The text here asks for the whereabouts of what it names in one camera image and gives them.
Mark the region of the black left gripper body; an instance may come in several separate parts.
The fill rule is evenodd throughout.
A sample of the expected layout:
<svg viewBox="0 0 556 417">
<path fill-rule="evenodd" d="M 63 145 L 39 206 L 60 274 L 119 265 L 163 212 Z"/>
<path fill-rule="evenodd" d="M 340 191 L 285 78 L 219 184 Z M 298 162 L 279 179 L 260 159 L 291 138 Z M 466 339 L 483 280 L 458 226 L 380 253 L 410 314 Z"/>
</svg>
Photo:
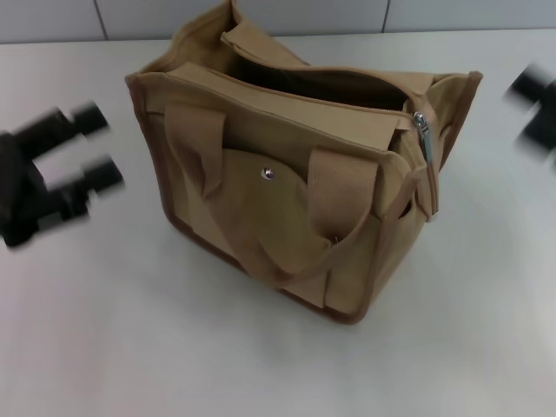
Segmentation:
<svg viewBox="0 0 556 417">
<path fill-rule="evenodd" d="M 17 248 L 48 229 L 33 211 L 46 192 L 42 174 L 33 163 L 35 129 L 0 132 L 0 238 Z"/>
</svg>

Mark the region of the silver zipper pull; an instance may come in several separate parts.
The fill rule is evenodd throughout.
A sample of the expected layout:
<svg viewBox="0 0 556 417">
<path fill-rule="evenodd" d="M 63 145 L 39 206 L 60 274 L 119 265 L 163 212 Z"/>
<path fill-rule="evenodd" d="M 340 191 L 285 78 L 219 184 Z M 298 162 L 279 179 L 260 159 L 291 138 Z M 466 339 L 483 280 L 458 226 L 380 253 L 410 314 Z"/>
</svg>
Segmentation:
<svg viewBox="0 0 556 417">
<path fill-rule="evenodd" d="M 420 147 L 427 165 L 432 165 L 434 161 L 433 146 L 431 141 L 431 127 L 421 112 L 413 113 L 414 124 L 420 138 Z"/>
</svg>

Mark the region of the khaki canvas food bag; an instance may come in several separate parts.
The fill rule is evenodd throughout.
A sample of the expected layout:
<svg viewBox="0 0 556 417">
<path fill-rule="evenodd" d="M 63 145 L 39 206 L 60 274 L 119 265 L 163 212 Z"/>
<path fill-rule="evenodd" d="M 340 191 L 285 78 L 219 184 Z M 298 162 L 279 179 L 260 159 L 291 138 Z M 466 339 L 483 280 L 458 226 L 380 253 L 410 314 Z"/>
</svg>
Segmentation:
<svg viewBox="0 0 556 417">
<path fill-rule="evenodd" d="M 355 323 L 438 213 L 439 173 L 481 78 L 313 66 L 224 0 L 126 83 L 169 221 Z"/>
</svg>

